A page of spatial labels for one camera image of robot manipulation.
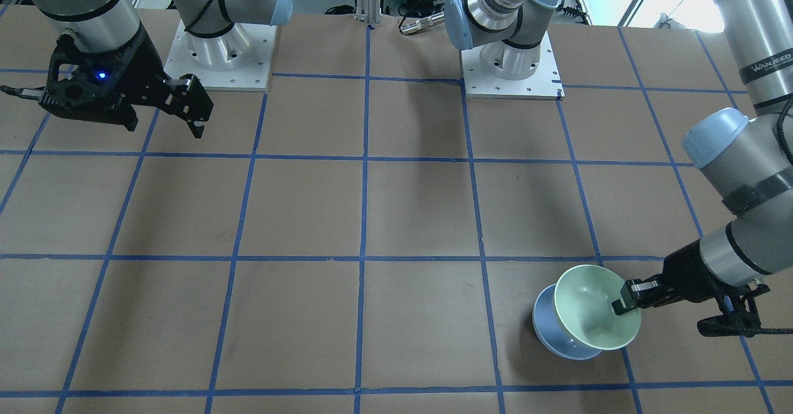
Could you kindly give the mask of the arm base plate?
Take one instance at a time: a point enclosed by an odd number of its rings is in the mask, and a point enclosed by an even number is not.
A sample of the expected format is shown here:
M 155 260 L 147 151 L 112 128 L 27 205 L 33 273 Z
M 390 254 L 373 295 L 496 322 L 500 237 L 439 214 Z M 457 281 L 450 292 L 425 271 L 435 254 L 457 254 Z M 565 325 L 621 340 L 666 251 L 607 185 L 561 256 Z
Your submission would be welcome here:
M 462 50 L 460 61 L 468 98 L 561 100 L 566 96 L 548 32 L 538 46 L 527 50 L 493 42 Z
M 266 92 L 278 26 L 235 24 L 226 35 L 198 38 L 179 22 L 165 72 L 192 73 L 207 91 Z

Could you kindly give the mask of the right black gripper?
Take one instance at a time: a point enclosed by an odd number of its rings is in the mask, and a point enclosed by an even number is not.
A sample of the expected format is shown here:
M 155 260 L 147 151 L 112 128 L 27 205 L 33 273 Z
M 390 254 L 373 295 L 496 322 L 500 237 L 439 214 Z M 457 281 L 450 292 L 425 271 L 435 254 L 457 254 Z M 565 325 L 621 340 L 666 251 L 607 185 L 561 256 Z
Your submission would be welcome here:
M 162 107 L 181 118 L 195 138 L 202 138 L 214 109 L 198 76 L 167 77 L 144 27 L 121 47 L 103 53 L 81 51 L 74 37 L 63 32 L 38 103 L 55 117 L 116 124 L 128 131 L 138 122 L 133 105 Z

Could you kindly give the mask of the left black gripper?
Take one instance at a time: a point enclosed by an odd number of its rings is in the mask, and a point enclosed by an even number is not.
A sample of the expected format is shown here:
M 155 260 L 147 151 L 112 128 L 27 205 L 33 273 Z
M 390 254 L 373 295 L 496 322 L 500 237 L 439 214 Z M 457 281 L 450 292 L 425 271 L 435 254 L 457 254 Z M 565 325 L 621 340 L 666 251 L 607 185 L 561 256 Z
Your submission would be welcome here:
M 725 284 L 706 265 L 696 240 L 666 256 L 662 272 L 648 280 L 626 280 L 618 300 L 612 301 L 615 315 L 635 309 L 662 307 L 680 301 L 702 303 L 716 300 L 719 309 L 743 309 L 746 301 L 769 292 L 767 284 L 756 289 L 749 284 Z

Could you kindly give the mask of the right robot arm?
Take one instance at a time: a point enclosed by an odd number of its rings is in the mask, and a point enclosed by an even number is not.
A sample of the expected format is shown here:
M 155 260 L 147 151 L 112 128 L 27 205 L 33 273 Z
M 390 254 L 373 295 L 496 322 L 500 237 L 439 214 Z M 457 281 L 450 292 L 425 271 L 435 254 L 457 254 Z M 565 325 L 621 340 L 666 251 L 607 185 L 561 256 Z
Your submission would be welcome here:
M 131 0 L 32 0 L 58 30 L 41 87 L 2 86 L 58 118 L 134 131 L 135 106 L 181 118 L 201 138 L 214 107 L 201 75 L 171 77 Z M 284 26 L 294 0 L 173 0 L 187 53 L 202 72 L 229 71 L 254 56 L 244 25 Z

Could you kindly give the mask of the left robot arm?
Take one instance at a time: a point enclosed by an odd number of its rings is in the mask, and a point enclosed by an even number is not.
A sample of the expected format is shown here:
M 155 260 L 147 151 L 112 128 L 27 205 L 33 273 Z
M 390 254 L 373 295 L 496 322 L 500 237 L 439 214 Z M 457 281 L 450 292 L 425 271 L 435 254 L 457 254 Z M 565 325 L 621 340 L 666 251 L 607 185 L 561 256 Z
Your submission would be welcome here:
M 701 321 L 729 335 L 761 327 L 756 297 L 765 276 L 791 267 L 791 0 L 714 0 L 750 93 L 756 118 L 733 108 L 714 112 L 682 138 L 692 163 L 734 215 L 725 227 L 666 256 L 661 273 L 607 285 L 592 303 L 617 320 L 682 300 L 716 300 L 721 315 Z

